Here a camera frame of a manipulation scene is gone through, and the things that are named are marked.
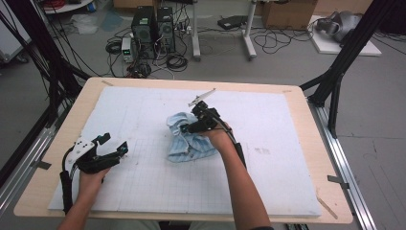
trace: blue cloth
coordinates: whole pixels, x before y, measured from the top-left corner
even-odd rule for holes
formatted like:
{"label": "blue cloth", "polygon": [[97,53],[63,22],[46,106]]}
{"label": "blue cloth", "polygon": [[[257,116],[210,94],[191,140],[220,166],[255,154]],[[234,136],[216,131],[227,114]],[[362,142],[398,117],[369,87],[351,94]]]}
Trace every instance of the blue cloth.
{"label": "blue cloth", "polygon": [[168,160],[171,162],[185,162],[207,157],[218,153],[210,143],[208,137],[198,133],[182,133],[180,126],[197,122],[190,113],[180,112],[167,118],[167,126],[174,135],[169,150]]}

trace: gray floor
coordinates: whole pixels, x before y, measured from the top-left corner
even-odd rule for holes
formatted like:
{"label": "gray floor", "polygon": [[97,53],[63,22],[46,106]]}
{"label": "gray floor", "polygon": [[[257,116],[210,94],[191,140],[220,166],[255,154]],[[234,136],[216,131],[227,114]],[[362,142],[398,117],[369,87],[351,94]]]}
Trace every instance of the gray floor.
{"label": "gray floor", "polygon": [[[72,47],[98,74],[108,72],[108,54],[104,50],[106,40],[130,24],[129,20],[113,20],[114,23],[110,21],[106,27],[104,19],[107,15],[114,16],[111,13],[97,11],[92,14],[98,17],[98,25],[101,26],[96,34],[69,35]],[[201,23],[216,27],[216,20],[208,18]],[[261,25],[259,18],[256,18],[255,25]],[[176,80],[300,85],[323,74],[335,59],[335,55],[318,54],[310,41],[292,41],[275,55],[267,55],[255,45],[258,57],[248,61],[245,46],[238,35],[205,33],[200,36],[200,40],[203,56],[200,62],[196,62],[192,60],[191,41],[185,39],[189,46],[186,57],[190,62],[186,71],[174,73]],[[383,40],[406,51],[406,43]],[[383,54],[381,57],[359,57],[344,77],[337,133],[377,229],[404,229],[406,123],[403,119],[406,115],[406,58],[376,40],[372,42]],[[81,66],[85,72],[92,74]],[[117,75],[122,75],[125,67],[119,58],[113,70]],[[166,71],[155,72],[150,77],[163,80],[173,78]],[[41,78],[31,62],[13,62],[0,69],[0,95],[2,167],[39,118],[48,101]],[[60,218],[20,218],[12,213],[22,190],[0,218],[0,229],[55,228]],[[111,229],[113,225],[108,219],[91,219],[88,222],[89,229]],[[310,224],[309,228],[358,229],[358,226],[355,221],[350,225]],[[276,229],[284,227],[277,223]]]}

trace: grid paper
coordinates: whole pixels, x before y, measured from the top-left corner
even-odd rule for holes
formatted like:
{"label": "grid paper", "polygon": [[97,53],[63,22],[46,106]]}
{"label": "grid paper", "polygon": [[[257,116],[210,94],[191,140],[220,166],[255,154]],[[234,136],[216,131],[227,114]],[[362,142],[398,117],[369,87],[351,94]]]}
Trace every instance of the grid paper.
{"label": "grid paper", "polygon": [[[115,86],[102,91],[81,135],[92,140],[110,132],[98,154],[123,141],[129,151],[105,178],[93,210],[232,214],[219,154],[183,163],[167,159],[173,139],[167,117],[191,111],[187,104],[205,92]],[[270,216],[321,215],[283,94],[216,91],[205,102],[232,126]],[[78,173],[74,180],[75,195]],[[63,208],[60,185],[49,208]]]}

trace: wooden table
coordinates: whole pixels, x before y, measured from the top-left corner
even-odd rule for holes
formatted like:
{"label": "wooden table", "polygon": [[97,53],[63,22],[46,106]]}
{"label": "wooden table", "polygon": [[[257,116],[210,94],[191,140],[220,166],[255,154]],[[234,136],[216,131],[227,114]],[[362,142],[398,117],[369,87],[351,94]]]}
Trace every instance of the wooden table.
{"label": "wooden table", "polygon": [[[271,218],[273,222],[296,223],[350,223],[352,214],[340,184],[327,181],[328,175],[336,173],[331,165],[326,147],[300,87],[292,85],[265,85],[228,82],[204,82],[182,80],[134,80],[92,78],[84,85],[78,99],[46,152],[43,161],[52,164],[49,170],[36,170],[24,194],[14,208],[22,217],[63,217],[62,211],[48,210],[59,181],[60,164],[66,150],[78,139],[99,95],[106,86],[133,86],[145,88],[178,88],[260,92],[284,94],[288,102],[304,158],[308,166],[317,198],[322,208],[318,218]],[[232,221],[230,215],[157,214],[128,212],[92,212],[92,218],[107,219],[172,219]]]}

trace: electronic device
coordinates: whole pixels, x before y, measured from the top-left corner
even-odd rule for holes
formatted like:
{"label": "electronic device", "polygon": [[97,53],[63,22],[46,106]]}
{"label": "electronic device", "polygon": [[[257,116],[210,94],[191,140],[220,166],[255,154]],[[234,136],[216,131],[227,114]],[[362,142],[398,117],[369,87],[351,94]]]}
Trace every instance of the electronic device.
{"label": "electronic device", "polygon": [[131,37],[124,37],[122,41],[122,54],[123,59],[127,63],[132,63],[135,59],[135,53],[132,46]]}
{"label": "electronic device", "polygon": [[134,38],[140,42],[155,42],[158,39],[157,24],[154,8],[150,6],[137,7],[131,23]]}
{"label": "electronic device", "polygon": [[350,37],[360,20],[361,16],[355,15],[350,11],[335,11],[329,17],[317,20],[315,29],[317,31],[325,31],[335,41],[343,44]]}
{"label": "electronic device", "polygon": [[172,8],[158,8],[156,11],[156,17],[159,28],[161,49],[165,48],[167,53],[175,52],[175,33],[173,28]]}
{"label": "electronic device", "polygon": [[217,25],[224,30],[240,27],[247,23],[248,16],[231,16],[217,21]]}
{"label": "electronic device", "polygon": [[131,23],[138,59],[155,59],[159,44],[158,24],[156,23],[154,8],[151,6],[137,7]]}

